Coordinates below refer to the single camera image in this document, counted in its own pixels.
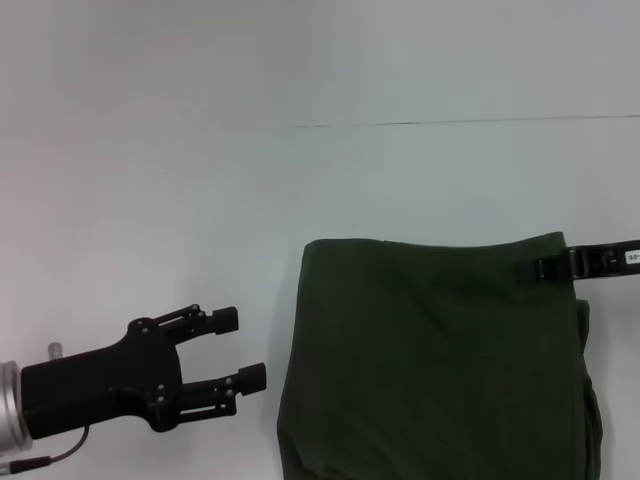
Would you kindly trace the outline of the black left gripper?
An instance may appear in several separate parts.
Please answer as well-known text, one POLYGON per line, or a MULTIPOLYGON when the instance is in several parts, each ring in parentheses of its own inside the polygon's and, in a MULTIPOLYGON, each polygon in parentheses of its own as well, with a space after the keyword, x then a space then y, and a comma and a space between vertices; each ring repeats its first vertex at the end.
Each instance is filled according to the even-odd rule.
POLYGON ((238 396, 266 389, 266 365, 181 384, 175 345, 238 329, 235 307, 207 313, 192 304, 153 322, 131 322, 125 336, 108 347, 24 368, 22 413, 31 437, 42 439, 122 416, 140 417, 156 432, 234 416, 238 396))

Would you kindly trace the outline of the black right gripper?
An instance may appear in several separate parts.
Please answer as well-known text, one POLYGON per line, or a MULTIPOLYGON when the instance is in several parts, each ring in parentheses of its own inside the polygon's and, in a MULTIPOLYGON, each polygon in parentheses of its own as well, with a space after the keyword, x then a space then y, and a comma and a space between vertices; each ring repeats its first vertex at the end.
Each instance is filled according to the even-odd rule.
POLYGON ((569 282, 639 274, 639 241, 584 245, 516 266, 524 283, 569 282))

